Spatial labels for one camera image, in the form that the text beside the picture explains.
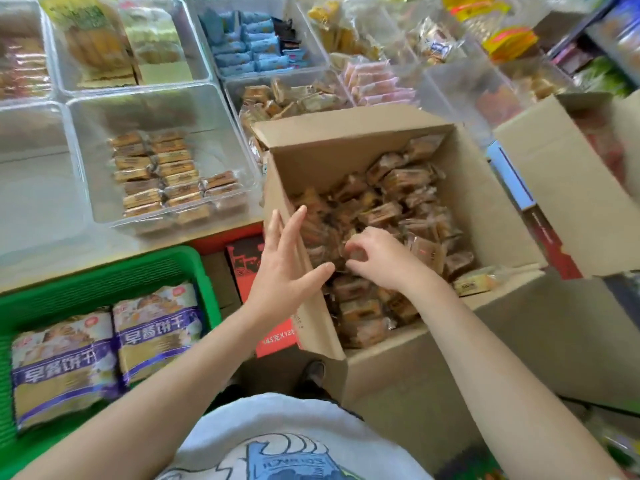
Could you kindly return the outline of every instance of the shoe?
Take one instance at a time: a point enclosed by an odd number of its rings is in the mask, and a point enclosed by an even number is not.
[[[300,382],[313,381],[316,386],[322,387],[324,375],[326,374],[326,365],[320,359],[312,360],[300,374]]]

